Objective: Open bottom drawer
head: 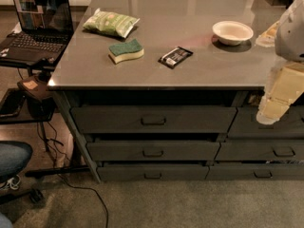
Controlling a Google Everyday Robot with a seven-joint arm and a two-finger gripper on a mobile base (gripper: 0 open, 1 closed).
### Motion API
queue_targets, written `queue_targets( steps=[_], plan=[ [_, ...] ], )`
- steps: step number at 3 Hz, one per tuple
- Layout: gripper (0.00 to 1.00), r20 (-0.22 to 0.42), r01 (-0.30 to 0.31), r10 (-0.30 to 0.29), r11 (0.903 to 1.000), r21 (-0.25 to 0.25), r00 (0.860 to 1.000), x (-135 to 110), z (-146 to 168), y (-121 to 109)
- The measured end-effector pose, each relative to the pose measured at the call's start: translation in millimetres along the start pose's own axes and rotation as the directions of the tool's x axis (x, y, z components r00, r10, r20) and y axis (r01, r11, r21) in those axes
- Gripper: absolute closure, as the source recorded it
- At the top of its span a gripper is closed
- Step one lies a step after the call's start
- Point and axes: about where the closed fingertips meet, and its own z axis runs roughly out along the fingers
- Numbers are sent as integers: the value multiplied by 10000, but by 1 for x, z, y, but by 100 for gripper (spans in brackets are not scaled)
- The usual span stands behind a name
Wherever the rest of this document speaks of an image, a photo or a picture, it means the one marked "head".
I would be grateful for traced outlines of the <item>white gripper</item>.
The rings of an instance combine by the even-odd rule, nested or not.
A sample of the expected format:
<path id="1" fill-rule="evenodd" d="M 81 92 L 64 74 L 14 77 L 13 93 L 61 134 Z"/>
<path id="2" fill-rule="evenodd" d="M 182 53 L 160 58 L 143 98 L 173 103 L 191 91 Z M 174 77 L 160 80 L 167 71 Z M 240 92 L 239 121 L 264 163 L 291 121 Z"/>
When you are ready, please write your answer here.
<path id="1" fill-rule="evenodd" d="M 274 22 L 256 38 L 256 44 L 261 47 L 271 48 L 275 45 L 276 32 L 279 22 Z M 304 65 L 289 62 L 282 67 L 275 76 L 275 81 L 267 93 L 268 99 L 262 99 L 256 120 L 260 124 L 274 124 L 304 93 Z"/>

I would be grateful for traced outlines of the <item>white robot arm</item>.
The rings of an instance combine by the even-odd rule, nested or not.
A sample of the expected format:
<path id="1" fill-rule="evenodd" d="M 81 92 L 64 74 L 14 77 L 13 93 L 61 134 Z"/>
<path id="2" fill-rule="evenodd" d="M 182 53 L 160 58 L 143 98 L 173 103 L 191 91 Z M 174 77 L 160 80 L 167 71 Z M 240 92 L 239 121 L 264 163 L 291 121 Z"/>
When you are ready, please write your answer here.
<path id="1" fill-rule="evenodd" d="M 274 124 L 304 93 L 304 0 L 294 0 L 276 23 L 275 54 L 286 60 L 270 70 L 256 120 Z"/>

